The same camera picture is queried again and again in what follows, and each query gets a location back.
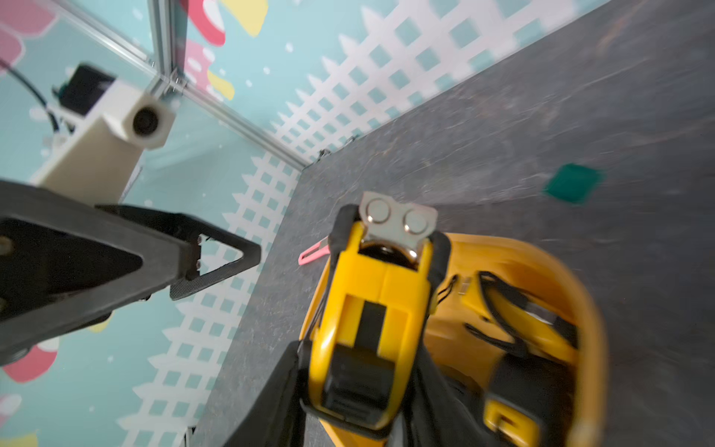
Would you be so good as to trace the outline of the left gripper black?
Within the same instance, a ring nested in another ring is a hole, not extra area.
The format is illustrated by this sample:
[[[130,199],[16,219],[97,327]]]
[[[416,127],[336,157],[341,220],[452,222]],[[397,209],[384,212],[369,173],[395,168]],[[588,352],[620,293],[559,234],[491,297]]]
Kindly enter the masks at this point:
[[[189,214],[97,208],[2,182],[3,363],[169,285],[169,297],[179,301],[262,260],[260,244]],[[184,242],[191,248],[187,268]]]

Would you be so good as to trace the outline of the small yellow tape measure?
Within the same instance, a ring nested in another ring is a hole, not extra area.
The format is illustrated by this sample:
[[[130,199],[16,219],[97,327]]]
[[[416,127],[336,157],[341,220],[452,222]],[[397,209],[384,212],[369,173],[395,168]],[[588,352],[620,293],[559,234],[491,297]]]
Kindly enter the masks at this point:
[[[575,324],[494,273],[477,272],[474,290],[466,292],[461,303],[506,338],[488,335],[465,322],[463,326],[470,335],[521,359],[542,354],[558,363],[575,365],[578,350]]]

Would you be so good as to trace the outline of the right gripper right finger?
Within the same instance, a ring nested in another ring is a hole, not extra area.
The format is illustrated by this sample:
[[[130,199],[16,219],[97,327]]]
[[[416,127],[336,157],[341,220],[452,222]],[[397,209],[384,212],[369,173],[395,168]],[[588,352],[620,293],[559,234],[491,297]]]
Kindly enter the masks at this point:
[[[401,433],[405,446],[499,446],[498,435],[486,428],[483,391],[446,376],[419,348],[403,408]]]

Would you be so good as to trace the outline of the yellow storage box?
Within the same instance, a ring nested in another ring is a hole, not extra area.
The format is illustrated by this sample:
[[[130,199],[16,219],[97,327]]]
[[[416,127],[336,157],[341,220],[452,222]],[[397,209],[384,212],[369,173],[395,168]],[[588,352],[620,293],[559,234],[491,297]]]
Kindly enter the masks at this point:
[[[331,236],[301,332],[303,407],[339,446],[597,446],[607,348],[581,282],[508,238],[417,253]]]

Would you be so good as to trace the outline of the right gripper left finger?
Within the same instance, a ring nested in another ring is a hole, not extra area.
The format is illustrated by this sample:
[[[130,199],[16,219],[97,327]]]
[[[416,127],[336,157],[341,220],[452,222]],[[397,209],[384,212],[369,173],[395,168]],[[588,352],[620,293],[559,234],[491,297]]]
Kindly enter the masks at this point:
[[[266,385],[225,446],[303,446],[305,411],[301,398],[305,378],[300,341],[288,344]]]

